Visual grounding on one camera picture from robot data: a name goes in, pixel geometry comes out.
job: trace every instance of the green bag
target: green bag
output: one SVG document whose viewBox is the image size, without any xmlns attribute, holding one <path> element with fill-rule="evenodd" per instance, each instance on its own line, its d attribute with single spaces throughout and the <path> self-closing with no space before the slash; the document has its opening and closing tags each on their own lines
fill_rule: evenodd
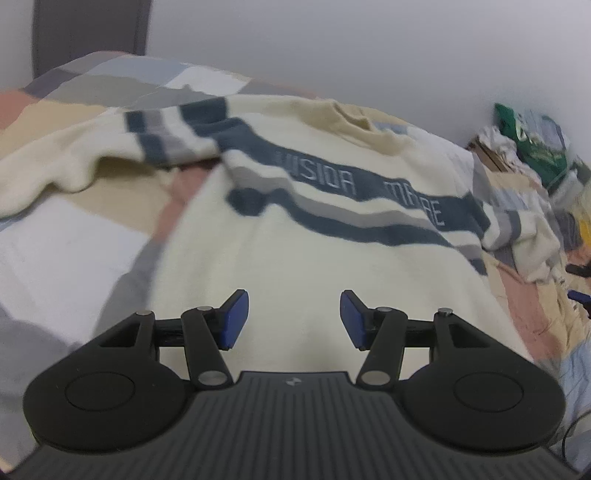
<svg viewBox="0 0 591 480">
<path fill-rule="evenodd" d="M 531 110 L 517 112 L 495 104 L 499 130 L 517 144 L 517 155 L 540 176 L 549 193 L 568 171 L 566 146 L 560 125 L 549 116 Z"/>
</svg>

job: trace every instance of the blue object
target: blue object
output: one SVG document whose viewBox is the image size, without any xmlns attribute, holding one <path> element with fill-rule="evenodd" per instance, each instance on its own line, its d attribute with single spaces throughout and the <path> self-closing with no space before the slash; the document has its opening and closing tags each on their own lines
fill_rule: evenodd
<svg viewBox="0 0 591 480">
<path fill-rule="evenodd" d="M 226 313 L 224 327 L 220 334 L 221 348 L 230 349 L 234 346 L 247 318 L 248 293 L 245 291 Z"/>
<path fill-rule="evenodd" d="M 340 319 L 343 321 L 343 325 L 355 348 L 363 348 L 366 341 L 363 315 L 355 308 L 355 305 L 345 292 L 340 295 Z"/>
<path fill-rule="evenodd" d="M 591 303 L 591 296 L 581 293 L 576 290 L 569 290 L 567 296 L 574 301 L 578 301 L 581 304 Z"/>
</svg>

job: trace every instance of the ribbed black surface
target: ribbed black surface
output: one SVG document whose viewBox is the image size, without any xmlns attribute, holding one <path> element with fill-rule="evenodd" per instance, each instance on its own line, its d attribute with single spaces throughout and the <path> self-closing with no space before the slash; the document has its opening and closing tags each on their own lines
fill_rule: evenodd
<svg viewBox="0 0 591 480">
<path fill-rule="evenodd" d="M 423 437 L 383 393 L 343 373 L 245 373 L 196 397 L 159 438 L 110 455 L 44 446 L 17 480 L 559 480 L 575 478 L 549 452 L 508 457 L 455 452 Z"/>
</svg>

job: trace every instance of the logo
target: logo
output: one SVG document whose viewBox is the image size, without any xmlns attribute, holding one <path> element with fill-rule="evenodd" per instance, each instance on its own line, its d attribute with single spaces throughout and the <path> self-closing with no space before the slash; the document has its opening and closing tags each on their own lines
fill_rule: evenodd
<svg viewBox="0 0 591 480">
<path fill-rule="evenodd" d="M 295 387 L 296 385 L 301 384 L 301 380 L 297 377 L 290 378 L 289 380 L 285 381 L 290 387 Z"/>
</svg>

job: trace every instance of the gray headboard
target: gray headboard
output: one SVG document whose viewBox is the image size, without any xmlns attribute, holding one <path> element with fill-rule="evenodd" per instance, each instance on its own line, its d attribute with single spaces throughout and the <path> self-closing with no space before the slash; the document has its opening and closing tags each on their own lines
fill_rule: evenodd
<svg viewBox="0 0 591 480">
<path fill-rule="evenodd" d="M 98 50 L 145 54 L 151 0 L 35 0 L 33 75 Z"/>
</svg>

